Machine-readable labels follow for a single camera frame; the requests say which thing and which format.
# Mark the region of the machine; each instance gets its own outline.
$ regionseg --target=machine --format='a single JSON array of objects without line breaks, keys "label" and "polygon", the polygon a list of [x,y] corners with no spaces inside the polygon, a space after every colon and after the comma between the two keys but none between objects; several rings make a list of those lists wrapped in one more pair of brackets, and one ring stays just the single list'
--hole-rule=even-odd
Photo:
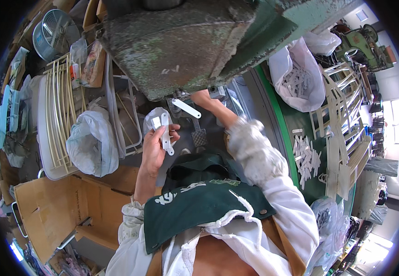
[{"label": "machine", "polygon": [[96,37],[150,101],[223,86],[354,0],[103,0]]},{"label": "machine", "polygon": [[342,61],[353,59],[366,65],[367,71],[377,72],[394,67],[396,62],[390,46],[378,46],[376,30],[368,24],[355,30],[337,25],[333,33],[340,37],[342,43],[336,48],[336,58]]}]

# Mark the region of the green apron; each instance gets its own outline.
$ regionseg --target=green apron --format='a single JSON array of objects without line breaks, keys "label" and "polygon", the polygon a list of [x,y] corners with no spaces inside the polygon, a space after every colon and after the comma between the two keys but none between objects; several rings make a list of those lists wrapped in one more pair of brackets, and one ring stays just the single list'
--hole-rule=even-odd
[{"label": "green apron", "polygon": [[250,203],[253,217],[264,219],[276,213],[259,187],[241,182],[232,161],[211,150],[175,160],[167,171],[162,195],[150,198],[144,207],[147,254],[173,236],[215,222],[230,210],[246,211],[230,190]]}]

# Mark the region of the shoe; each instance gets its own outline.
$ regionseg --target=shoe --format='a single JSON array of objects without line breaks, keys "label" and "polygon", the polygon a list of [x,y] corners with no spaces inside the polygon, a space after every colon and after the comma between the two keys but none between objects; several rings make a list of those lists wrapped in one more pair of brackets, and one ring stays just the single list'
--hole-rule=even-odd
[{"label": "shoe", "polygon": [[205,151],[205,150],[206,150],[205,147],[200,146],[200,147],[197,147],[197,148],[195,149],[195,152],[196,152],[196,153],[200,153],[200,152],[203,152],[203,151]]},{"label": "shoe", "polygon": [[190,154],[190,150],[188,148],[184,148],[181,150],[180,155]]}]

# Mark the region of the foot pedal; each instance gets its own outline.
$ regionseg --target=foot pedal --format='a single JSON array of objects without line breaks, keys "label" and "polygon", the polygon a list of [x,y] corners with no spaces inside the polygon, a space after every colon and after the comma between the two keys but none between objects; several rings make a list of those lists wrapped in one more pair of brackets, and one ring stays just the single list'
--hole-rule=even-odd
[{"label": "foot pedal", "polygon": [[181,117],[185,117],[192,120],[193,126],[195,128],[195,131],[191,133],[193,145],[195,147],[201,147],[207,145],[207,132],[205,129],[202,129],[200,127],[198,119],[184,111],[182,112]]},{"label": "foot pedal", "polygon": [[192,134],[193,145],[195,147],[207,145],[207,132],[205,129],[194,131]]}]

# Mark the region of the person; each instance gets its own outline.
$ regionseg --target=person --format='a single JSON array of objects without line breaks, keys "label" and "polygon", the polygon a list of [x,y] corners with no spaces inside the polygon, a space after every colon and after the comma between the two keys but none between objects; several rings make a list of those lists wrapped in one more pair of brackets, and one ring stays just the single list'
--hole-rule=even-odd
[{"label": "person", "polygon": [[[179,156],[163,194],[154,196],[165,128],[151,130],[106,275],[302,275],[319,234],[285,158],[261,134],[261,122],[238,117],[207,90],[191,100],[223,123],[228,151],[248,183],[233,169],[234,160],[206,150]],[[178,129],[169,126],[172,141],[180,138]]]}]

